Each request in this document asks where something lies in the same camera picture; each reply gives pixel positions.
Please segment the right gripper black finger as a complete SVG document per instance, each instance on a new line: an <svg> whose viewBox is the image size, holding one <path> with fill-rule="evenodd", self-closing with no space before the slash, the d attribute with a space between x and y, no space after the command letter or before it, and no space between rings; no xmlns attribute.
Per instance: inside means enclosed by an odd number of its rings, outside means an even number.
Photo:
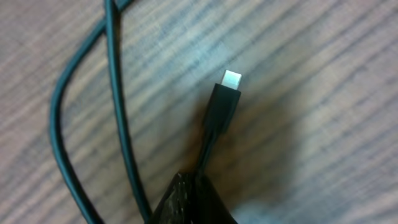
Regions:
<svg viewBox="0 0 398 224"><path fill-rule="evenodd" d="M236 224L211 180L199 172L178 172L149 224Z"/></svg>

